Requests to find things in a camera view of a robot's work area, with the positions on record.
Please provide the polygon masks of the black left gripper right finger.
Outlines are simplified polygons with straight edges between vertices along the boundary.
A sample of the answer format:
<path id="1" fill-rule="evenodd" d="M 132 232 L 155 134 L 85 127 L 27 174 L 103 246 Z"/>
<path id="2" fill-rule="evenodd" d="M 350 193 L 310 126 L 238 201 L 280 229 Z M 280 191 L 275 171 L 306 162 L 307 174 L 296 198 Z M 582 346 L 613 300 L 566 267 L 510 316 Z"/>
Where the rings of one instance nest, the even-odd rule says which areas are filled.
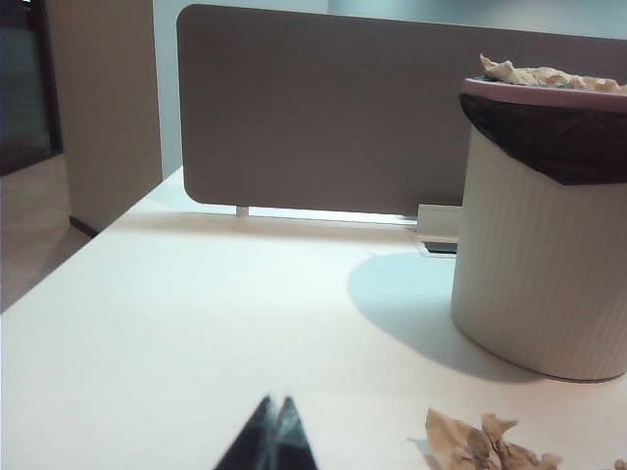
<path id="1" fill-rule="evenodd" d="M 268 446 L 268 469 L 316 468 L 301 416 L 291 397 L 284 399 L 273 419 Z"/>

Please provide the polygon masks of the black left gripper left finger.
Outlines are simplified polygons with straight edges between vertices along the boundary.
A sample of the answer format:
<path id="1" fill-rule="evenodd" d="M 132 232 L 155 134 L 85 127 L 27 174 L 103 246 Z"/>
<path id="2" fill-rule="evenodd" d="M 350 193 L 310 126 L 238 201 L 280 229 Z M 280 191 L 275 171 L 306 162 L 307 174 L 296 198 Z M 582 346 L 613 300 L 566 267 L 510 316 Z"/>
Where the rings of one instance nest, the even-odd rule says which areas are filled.
<path id="1" fill-rule="evenodd" d="M 263 397 L 215 468 L 274 469 L 277 417 L 273 399 Z"/>

